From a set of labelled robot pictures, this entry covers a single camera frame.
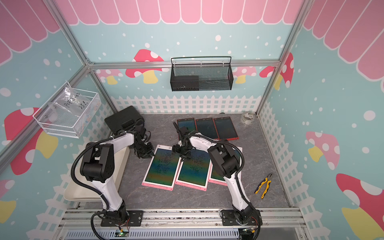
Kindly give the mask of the red writing tablet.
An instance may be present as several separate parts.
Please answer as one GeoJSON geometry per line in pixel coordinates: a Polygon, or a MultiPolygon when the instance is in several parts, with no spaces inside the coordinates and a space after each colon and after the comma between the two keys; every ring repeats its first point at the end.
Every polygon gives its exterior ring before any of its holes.
{"type": "Polygon", "coordinates": [[[213,118],[196,119],[195,122],[199,133],[214,140],[219,138],[213,118]]]}
{"type": "Polygon", "coordinates": [[[220,140],[232,141],[239,139],[230,117],[216,118],[214,119],[214,123],[220,140]]]}
{"type": "Polygon", "coordinates": [[[194,118],[178,119],[177,124],[180,129],[185,127],[188,129],[189,132],[197,130],[194,118]]]}

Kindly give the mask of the pink writing tablet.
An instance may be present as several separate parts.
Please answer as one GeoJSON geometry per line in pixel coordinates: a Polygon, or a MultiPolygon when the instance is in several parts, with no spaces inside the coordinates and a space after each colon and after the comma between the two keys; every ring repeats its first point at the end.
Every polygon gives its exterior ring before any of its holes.
{"type": "MultiPolygon", "coordinates": [[[[235,150],[235,155],[240,157],[240,154],[235,150]]],[[[242,179],[242,173],[239,173],[239,180],[242,179]]],[[[209,178],[208,178],[209,183],[214,183],[222,186],[227,186],[226,181],[224,180],[223,177],[221,177],[214,169],[214,165],[212,161],[210,162],[210,172],[209,172],[209,178]]]]}
{"type": "Polygon", "coordinates": [[[173,153],[172,147],[157,145],[142,185],[172,191],[180,162],[179,155],[173,153]]]}
{"type": "Polygon", "coordinates": [[[191,150],[191,157],[182,162],[175,184],[206,191],[211,159],[209,154],[191,150]]]}

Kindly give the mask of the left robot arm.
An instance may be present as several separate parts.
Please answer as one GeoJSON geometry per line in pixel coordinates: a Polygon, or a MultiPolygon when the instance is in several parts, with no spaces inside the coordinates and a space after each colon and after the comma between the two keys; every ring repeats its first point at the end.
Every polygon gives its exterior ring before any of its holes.
{"type": "Polygon", "coordinates": [[[71,167],[71,178],[77,185],[98,194],[103,203],[103,211],[97,213],[114,225],[125,224],[129,220],[124,200],[115,186],[115,153],[132,146],[138,158],[151,158],[154,148],[150,143],[151,133],[143,126],[135,126],[128,131],[120,130],[117,135],[97,142],[89,142],[77,156],[71,167]]]}

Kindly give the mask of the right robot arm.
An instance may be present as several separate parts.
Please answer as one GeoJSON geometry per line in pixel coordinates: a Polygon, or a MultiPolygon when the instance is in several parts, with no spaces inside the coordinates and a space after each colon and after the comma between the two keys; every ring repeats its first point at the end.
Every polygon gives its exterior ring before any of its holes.
{"type": "Polygon", "coordinates": [[[227,183],[232,197],[235,219],[241,225],[254,220],[257,226],[261,226],[263,222],[260,212],[248,199],[240,180],[240,173],[245,164],[242,151],[228,141],[213,140],[201,133],[190,132],[186,127],[179,128],[177,123],[174,123],[174,127],[180,140],[172,146],[173,154],[184,161],[191,157],[193,149],[208,153],[215,171],[227,183]]]}

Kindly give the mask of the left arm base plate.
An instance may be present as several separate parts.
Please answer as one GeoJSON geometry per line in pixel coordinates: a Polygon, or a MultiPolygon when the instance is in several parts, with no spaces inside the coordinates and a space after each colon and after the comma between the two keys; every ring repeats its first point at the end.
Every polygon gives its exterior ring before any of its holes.
{"type": "Polygon", "coordinates": [[[143,220],[143,211],[108,211],[101,221],[102,227],[140,227],[143,220]]]}

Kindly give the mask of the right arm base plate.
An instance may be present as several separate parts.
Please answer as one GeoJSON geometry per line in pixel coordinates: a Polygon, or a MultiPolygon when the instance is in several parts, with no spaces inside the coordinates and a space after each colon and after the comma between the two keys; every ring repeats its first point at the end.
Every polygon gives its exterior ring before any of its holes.
{"type": "Polygon", "coordinates": [[[259,210],[237,211],[221,210],[220,217],[224,226],[262,226],[263,221],[259,210]]]}

